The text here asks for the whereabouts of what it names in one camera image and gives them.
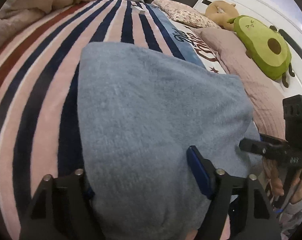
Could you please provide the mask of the person's right hand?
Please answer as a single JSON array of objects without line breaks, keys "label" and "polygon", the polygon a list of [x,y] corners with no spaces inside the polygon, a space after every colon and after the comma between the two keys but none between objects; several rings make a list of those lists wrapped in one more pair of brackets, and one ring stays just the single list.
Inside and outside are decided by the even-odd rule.
[{"label": "person's right hand", "polygon": [[[274,196],[283,196],[284,189],[282,180],[279,178],[279,171],[275,160],[262,159],[264,172],[266,177],[270,180],[272,193]],[[290,198],[291,204],[296,204],[302,200],[302,180],[300,179],[302,170],[298,170],[291,183],[292,187],[297,186],[295,193]]]}]

